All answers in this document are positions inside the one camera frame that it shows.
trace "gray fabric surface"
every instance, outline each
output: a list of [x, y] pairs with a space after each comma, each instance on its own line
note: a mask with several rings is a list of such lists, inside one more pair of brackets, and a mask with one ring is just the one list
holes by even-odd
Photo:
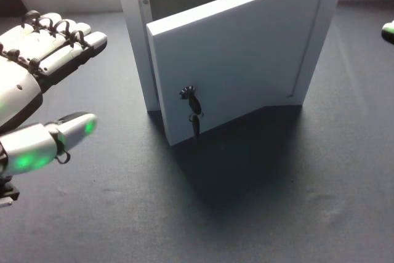
[[123, 16], [67, 17], [108, 47], [28, 122], [86, 110], [100, 124], [69, 164], [14, 178], [1, 263], [393, 262], [392, 3], [339, 7], [301, 111], [263, 109], [174, 148], [146, 112]]

